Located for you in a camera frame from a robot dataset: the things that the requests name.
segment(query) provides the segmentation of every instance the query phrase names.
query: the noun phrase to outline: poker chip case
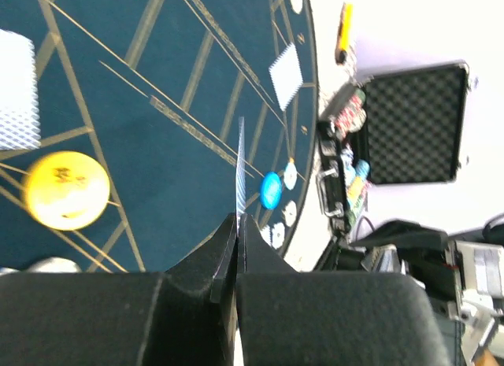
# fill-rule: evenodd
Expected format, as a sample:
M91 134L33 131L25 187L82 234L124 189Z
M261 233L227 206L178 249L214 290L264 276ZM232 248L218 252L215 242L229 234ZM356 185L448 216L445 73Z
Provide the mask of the poker chip case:
M367 180L375 185L450 182L460 166L469 89L464 61L361 75L363 79L348 82L333 96L317 123L321 155L317 189L337 238L348 235L357 221L343 173L348 147L354 165L359 160L369 163ZM358 90L365 94L361 103L365 120L357 130L338 131L338 121Z

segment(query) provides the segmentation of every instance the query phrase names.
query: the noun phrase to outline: black foam lining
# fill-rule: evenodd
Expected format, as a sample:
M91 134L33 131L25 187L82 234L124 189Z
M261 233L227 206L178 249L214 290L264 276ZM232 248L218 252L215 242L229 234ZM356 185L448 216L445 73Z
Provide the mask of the black foam lining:
M375 76L366 85L368 119L359 156L375 184L451 181L458 169L468 70L444 65Z

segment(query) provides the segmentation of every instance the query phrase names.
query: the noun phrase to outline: poker table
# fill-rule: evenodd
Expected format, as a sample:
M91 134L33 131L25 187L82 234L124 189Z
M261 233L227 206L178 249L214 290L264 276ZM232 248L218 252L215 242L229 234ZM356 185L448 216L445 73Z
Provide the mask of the poker table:
M272 227L288 202L301 211L318 97L309 0L300 10L290 0L0 0L0 28L34 43L41 129L38 149L0 151L0 266L172 267L235 210L241 116L246 212ZM291 44L302 85L281 109L269 67ZM41 225L20 194L30 165L60 150L93 157L111 182L103 214L76 231ZM264 175L281 176L291 158L294 189L262 208Z

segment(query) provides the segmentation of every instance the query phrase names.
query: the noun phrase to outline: white wall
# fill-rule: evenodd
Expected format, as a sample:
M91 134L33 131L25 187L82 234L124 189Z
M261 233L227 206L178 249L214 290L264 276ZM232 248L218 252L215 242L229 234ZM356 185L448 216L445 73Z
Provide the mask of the white wall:
M454 232L480 227L504 212L504 9L499 1L355 0L360 70L464 59L480 81L467 101L461 160L469 156L469 164L458 181L375 187L369 195L374 222L400 217Z

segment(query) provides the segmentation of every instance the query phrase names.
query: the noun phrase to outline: poker chip stack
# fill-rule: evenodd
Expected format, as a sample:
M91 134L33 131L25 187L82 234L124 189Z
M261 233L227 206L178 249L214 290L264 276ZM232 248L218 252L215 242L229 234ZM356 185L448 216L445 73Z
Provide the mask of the poker chip stack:
M361 195L362 189L367 183L369 163L364 160L359 160L357 165L355 166L355 173L356 177L346 191L346 199L350 208L355 205L355 202Z
M335 136L339 141L343 141L349 132L356 132L362 128L366 119L365 111L362 108L364 100L365 93L357 89L336 117L334 121Z
M359 216L362 213L362 210L364 209L365 199L368 195L368 189L370 185L371 184L366 181L365 185L362 187L359 197L357 198L357 201L354 203L354 205L348 212L348 223L350 227L353 227L357 223L357 219L359 218Z
M370 167L367 161L359 160L355 166L355 179L346 191L346 199L350 209L347 216L351 227L355 225L365 206L365 199L370 185L367 180L369 169Z
M350 146L346 146L341 152L341 160L343 162L343 173L345 175L345 187L349 187L357 175L353 166L354 151L352 151Z

